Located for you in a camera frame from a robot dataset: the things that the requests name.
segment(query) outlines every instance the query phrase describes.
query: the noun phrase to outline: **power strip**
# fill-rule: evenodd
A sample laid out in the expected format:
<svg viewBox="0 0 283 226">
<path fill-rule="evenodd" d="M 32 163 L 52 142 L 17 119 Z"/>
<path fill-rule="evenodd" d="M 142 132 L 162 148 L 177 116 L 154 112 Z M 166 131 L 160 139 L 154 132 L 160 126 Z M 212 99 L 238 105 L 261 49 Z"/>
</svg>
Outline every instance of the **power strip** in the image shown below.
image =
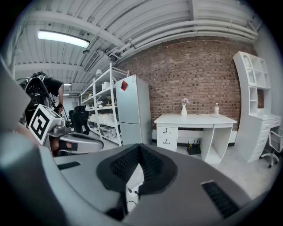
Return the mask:
<svg viewBox="0 0 283 226">
<path fill-rule="evenodd" d="M 129 190 L 128 190 L 129 195 L 130 195 L 131 197 L 135 197 L 135 196 L 137 195 L 135 192 L 138 192 L 138 187 L 141 186 L 141 185 L 142 185 L 142 183 L 138 184 L 138 185 L 135 186 L 133 189 L 131 189 L 131 190 L 132 190 L 132 193 L 130 193 Z"/>
</svg>

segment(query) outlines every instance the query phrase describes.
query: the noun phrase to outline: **air vent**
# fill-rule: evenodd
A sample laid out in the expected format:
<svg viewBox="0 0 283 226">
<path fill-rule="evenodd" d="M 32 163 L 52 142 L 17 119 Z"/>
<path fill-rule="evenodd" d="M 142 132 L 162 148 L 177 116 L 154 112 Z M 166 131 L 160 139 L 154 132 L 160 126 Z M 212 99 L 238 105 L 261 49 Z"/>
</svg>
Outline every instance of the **air vent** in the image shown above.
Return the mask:
<svg viewBox="0 0 283 226">
<path fill-rule="evenodd" d="M 92 57 L 89 59 L 89 61 L 86 63 L 84 67 L 84 72 L 87 72 L 90 68 L 90 66 L 93 64 L 93 62 L 98 58 L 99 54 L 95 51 Z"/>
<path fill-rule="evenodd" d="M 201 185 L 224 218 L 239 210 L 239 207 L 214 181 L 205 182 Z"/>
<path fill-rule="evenodd" d="M 68 163 L 65 163 L 65 164 L 60 164 L 60 165 L 57 165 L 59 170 L 65 170 L 65 169 L 68 169 L 68 168 L 72 168 L 72 167 L 75 167 L 75 166 L 79 166 L 80 163 L 79 162 L 68 162 Z"/>
</svg>

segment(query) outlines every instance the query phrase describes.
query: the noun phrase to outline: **pink flower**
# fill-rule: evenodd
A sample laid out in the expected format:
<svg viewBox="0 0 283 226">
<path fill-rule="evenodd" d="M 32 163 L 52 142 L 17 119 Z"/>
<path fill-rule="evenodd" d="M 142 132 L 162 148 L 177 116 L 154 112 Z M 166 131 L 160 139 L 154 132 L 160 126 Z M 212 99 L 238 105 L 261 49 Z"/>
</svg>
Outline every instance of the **pink flower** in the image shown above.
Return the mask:
<svg viewBox="0 0 283 226">
<path fill-rule="evenodd" d="M 182 105 L 186 105 L 186 104 L 190 104 L 188 98 L 184 98 L 184 99 L 182 100 Z"/>
</svg>

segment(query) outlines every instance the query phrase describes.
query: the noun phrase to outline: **office chair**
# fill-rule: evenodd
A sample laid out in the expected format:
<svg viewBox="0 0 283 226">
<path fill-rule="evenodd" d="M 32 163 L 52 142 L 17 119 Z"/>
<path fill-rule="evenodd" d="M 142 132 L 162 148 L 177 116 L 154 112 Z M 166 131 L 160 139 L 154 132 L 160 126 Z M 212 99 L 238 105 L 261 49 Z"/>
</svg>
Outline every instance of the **office chair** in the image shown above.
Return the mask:
<svg viewBox="0 0 283 226">
<path fill-rule="evenodd" d="M 269 132 L 269 146 L 272 147 L 271 153 L 262 154 L 260 159 L 264 156 L 269 156 L 271 158 L 271 164 L 268 166 L 271 168 L 273 166 L 273 158 L 276 159 L 275 164 L 279 162 L 279 158 L 274 154 L 275 151 L 280 153 L 283 149 L 283 129 L 279 128 L 278 134 L 270 131 Z"/>
<path fill-rule="evenodd" d="M 71 128 L 74 128 L 73 114 L 74 114 L 74 110 L 69 110 L 69 119 L 70 119 L 70 127 Z"/>
<path fill-rule="evenodd" d="M 78 133 L 89 134 L 88 127 L 88 111 L 85 110 L 85 106 L 77 106 L 72 114 L 72 121 L 74 125 L 74 131 Z"/>
</svg>

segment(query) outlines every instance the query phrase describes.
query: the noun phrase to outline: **red sticker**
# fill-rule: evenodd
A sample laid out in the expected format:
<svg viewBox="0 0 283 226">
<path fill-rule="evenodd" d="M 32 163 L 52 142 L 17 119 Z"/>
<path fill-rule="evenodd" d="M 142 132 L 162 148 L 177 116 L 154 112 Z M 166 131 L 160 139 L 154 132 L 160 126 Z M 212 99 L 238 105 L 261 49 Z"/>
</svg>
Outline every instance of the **red sticker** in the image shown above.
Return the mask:
<svg viewBox="0 0 283 226">
<path fill-rule="evenodd" d="M 121 89 L 125 91 L 126 88 L 127 88 L 127 85 L 128 85 L 128 84 L 127 84 L 125 81 L 123 81 L 123 82 L 122 82 L 122 85 L 121 85 Z"/>
</svg>

